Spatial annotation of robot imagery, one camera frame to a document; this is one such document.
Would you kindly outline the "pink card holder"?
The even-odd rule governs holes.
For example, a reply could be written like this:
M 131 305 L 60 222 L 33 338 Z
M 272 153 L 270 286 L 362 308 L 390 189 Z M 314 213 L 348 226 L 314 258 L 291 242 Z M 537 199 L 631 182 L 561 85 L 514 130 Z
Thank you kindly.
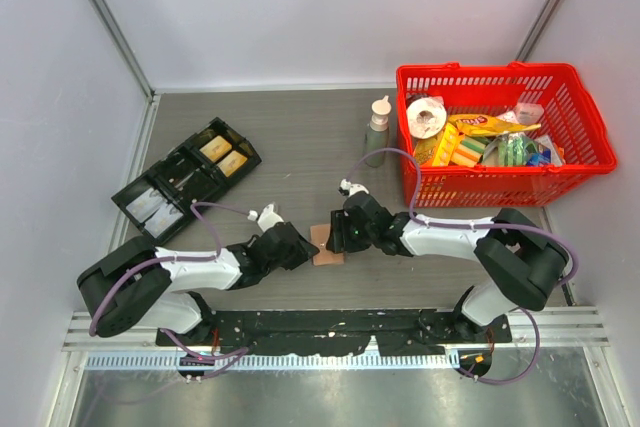
M 327 249 L 329 235 L 329 224 L 314 225 L 310 227 L 311 243 L 319 249 L 319 253 L 312 259 L 312 263 L 316 267 L 343 265 L 345 262 L 343 253 L 336 254 Z

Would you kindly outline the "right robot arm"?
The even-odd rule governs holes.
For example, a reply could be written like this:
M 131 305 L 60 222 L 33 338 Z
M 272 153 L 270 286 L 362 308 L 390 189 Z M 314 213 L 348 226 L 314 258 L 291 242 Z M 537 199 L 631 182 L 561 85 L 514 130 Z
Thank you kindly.
M 445 325 L 462 341 L 483 335 L 497 318 L 523 308 L 541 311 L 574 256 L 558 238 L 539 229 L 519 210 L 494 217 L 438 219 L 392 214 L 366 192 L 348 197 L 331 212 L 326 249 L 356 253 L 374 247 L 387 256 L 443 256 L 483 267 L 489 279 L 459 299 Z

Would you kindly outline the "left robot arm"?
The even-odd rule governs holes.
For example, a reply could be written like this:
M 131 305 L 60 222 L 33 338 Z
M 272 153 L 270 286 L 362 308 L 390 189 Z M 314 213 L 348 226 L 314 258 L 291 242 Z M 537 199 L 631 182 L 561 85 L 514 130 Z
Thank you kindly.
M 273 271 L 294 270 L 318 253 L 290 222 L 212 252 L 172 251 L 134 237 L 80 274 L 77 286 L 91 315 L 91 336 L 109 338 L 142 326 L 202 345 L 212 337 L 214 323 L 200 290 L 253 287 Z

